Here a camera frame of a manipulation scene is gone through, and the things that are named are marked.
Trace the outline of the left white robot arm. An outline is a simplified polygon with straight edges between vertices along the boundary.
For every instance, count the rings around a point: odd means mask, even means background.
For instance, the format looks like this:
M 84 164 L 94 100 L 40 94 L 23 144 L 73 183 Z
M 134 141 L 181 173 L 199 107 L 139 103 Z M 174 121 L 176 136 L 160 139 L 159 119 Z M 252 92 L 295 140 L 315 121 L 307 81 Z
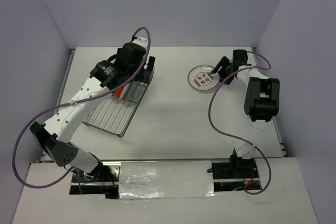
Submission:
M 117 90 L 138 69 L 147 52 L 148 40 L 136 38 L 118 48 L 117 53 L 95 65 L 70 105 L 60 109 L 44 123 L 34 122 L 29 130 L 44 152 L 60 167 L 71 165 L 84 172 L 90 181 L 98 181 L 104 165 L 93 154 L 72 143 L 77 128 L 104 100 L 103 94 Z

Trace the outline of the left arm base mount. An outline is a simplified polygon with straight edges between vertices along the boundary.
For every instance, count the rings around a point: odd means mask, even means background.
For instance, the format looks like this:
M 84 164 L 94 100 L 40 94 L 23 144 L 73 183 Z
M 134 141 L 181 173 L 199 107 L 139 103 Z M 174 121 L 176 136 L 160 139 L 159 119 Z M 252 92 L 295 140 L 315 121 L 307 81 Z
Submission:
M 120 163 L 104 162 L 103 170 L 97 176 L 75 169 L 69 195 L 100 195 L 105 199 L 119 199 L 120 168 Z

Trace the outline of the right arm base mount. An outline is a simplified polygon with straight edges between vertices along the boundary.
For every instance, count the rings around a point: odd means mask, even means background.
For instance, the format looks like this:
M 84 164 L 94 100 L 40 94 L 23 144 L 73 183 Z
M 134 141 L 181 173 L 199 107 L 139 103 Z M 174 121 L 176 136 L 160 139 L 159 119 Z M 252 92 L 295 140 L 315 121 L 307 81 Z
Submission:
M 226 162 L 214 162 L 207 170 L 215 182 L 242 182 L 259 177 L 254 158 L 238 157 L 235 153 Z

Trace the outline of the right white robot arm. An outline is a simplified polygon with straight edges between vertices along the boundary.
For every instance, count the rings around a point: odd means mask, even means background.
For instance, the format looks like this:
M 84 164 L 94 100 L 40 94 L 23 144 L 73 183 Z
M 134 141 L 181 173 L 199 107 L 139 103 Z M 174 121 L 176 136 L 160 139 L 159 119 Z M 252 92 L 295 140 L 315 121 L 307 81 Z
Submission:
M 233 51 L 233 57 L 229 60 L 222 57 L 211 74 L 219 75 L 219 84 L 211 98 L 208 107 L 208 119 L 211 127 L 218 133 L 240 140 L 240 144 L 234 148 L 231 158 L 235 160 L 228 165 L 228 171 L 233 177 L 242 176 L 247 166 L 245 162 L 255 157 L 259 152 L 262 157 L 264 154 L 258 148 L 259 136 L 265 125 L 272 120 L 279 112 L 280 81 L 277 78 L 270 78 L 262 74 L 260 70 L 270 70 L 271 65 L 266 61 L 268 67 L 253 66 L 248 63 L 250 52 L 243 49 Z M 250 122 L 248 133 L 251 138 L 239 137 L 219 130 L 211 118 L 211 109 L 222 85 L 229 85 L 234 79 L 242 81 L 247 89 L 244 101 L 244 113 Z

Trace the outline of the red character print plate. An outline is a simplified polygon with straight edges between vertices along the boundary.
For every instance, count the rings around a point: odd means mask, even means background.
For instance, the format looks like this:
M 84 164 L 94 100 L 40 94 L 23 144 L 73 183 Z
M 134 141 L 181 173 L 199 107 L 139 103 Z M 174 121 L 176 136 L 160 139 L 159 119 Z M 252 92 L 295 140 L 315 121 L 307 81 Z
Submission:
M 220 81 L 217 73 L 212 73 L 215 68 L 210 65 L 199 65 L 192 68 L 188 75 L 189 85 L 197 91 L 208 91 L 215 88 Z

